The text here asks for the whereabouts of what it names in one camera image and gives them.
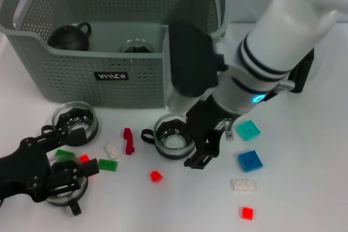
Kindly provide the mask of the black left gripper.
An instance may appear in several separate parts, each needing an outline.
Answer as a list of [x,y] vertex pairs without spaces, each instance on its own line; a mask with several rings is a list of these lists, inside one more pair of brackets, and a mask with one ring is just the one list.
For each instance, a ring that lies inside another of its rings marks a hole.
[[[1,200],[24,194],[34,202],[48,198],[45,182],[50,175],[47,152],[54,143],[81,146],[85,142],[83,128],[43,126],[38,137],[24,138],[10,155],[1,158]],[[100,172],[96,159],[78,164],[73,160],[57,161],[51,166],[50,195],[76,191],[81,188],[80,179]]]

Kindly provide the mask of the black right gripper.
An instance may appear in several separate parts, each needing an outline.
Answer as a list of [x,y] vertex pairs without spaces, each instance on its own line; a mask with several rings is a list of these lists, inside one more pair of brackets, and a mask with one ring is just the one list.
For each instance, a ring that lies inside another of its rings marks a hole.
[[223,109],[210,95],[198,101],[187,112],[189,133],[195,142],[196,151],[184,162],[185,167],[204,169],[208,163],[219,156],[219,131],[215,127],[225,118],[235,121],[239,114]]

